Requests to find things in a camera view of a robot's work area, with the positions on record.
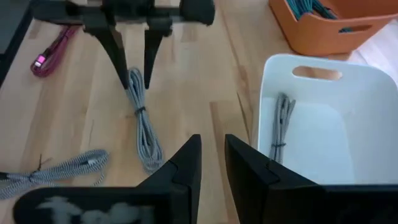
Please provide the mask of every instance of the pink braided cable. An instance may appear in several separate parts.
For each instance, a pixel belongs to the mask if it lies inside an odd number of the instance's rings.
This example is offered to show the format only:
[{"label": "pink braided cable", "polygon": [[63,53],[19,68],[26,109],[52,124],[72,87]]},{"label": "pink braided cable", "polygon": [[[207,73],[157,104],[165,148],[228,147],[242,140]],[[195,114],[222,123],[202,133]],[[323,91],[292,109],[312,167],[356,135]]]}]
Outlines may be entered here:
[{"label": "pink braided cable", "polygon": [[63,55],[68,46],[68,41],[76,34],[78,26],[65,26],[59,36],[52,42],[44,53],[40,54],[30,66],[33,74],[45,78],[57,69],[62,61]]}]

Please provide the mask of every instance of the light wood surface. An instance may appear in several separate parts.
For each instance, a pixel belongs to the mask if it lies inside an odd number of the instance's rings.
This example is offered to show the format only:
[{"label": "light wood surface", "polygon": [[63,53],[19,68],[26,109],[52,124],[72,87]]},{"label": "light wood surface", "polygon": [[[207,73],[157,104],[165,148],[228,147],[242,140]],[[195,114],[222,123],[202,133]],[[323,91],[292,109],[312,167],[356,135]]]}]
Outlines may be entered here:
[{"label": "light wood surface", "polygon": [[[178,0],[158,3],[178,5]],[[166,159],[192,134],[201,134],[198,223],[239,223],[224,168],[224,134],[256,142],[264,62],[291,50],[267,0],[215,3],[212,26],[177,24],[173,35],[163,41],[146,107]],[[144,29],[118,26],[128,66],[143,68]],[[139,184],[147,175],[136,152],[132,105],[98,41],[80,31],[52,76],[39,79],[31,74],[30,63],[58,32],[57,26],[33,21],[0,89],[0,170],[33,171],[41,154],[43,160],[51,159],[44,164],[48,167],[101,148],[111,153],[105,186]],[[398,81],[397,43],[394,21],[352,54],[330,58],[370,64]],[[310,77],[334,75],[305,72]],[[95,177],[67,183],[90,185]],[[12,223],[14,201],[0,202],[1,223]]]}]

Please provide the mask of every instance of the orange bin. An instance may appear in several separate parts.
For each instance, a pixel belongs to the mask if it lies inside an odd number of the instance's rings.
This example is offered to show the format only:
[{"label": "orange bin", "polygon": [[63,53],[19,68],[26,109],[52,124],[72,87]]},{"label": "orange bin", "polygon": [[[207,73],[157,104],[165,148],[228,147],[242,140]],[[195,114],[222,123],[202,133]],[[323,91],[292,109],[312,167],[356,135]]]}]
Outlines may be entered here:
[{"label": "orange bin", "polygon": [[[303,55],[347,53],[398,17],[398,0],[320,0],[337,20],[304,14],[298,21],[286,0],[269,0],[290,47]],[[350,28],[352,32],[339,32]]]}]

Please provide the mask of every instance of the white bin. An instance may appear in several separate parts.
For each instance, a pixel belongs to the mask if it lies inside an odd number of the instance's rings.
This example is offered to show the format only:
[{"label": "white bin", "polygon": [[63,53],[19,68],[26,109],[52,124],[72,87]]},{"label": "white bin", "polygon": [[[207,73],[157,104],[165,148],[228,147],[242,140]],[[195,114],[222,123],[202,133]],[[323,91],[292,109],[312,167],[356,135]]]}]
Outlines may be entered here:
[{"label": "white bin", "polygon": [[[339,80],[297,77],[299,66],[341,72]],[[257,148],[269,156],[279,93],[295,99],[282,164],[318,184],[398,183],[398,91],[365,65],[275,55],[264,68]]]}]

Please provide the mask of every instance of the white braided cable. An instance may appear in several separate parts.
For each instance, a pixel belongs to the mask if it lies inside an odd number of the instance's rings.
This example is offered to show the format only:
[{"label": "white braided cable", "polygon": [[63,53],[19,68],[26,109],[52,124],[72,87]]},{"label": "white braided cable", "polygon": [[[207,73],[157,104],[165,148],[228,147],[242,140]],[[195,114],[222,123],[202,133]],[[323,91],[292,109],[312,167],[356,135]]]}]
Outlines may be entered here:
[{"label": "white braided cable", "polygon": [[137,151],[142,165],[148,174],[159,169],[163,161],[163,152],[159,140],[145,110],[145,88],[141,72],[137,68],[129,70],[129,89],[126,90],[137,116]]},{"label": "white braided cable", "polygon": [[104,179],[104,168],[108,159],[108,152],[103,149],[95,149],[80,154],[78,157],[65,161],[55,167],[31,173],[7,173],[5,179],[0,179],[0,200],[20,195],[38,185],[63,187],[63,184],[58,184],[54,181],[101,172],[101,177],[93,184],[96,186],[102,183]]},{"label": "white braided cable", "polygon": [[279,94],[275,107],[274,131],[272,135],[270,158],[280,164],[283,160],[283,150],[286,145],[284,139],[295,104],[296,101],[290,101],[286,94]]}]

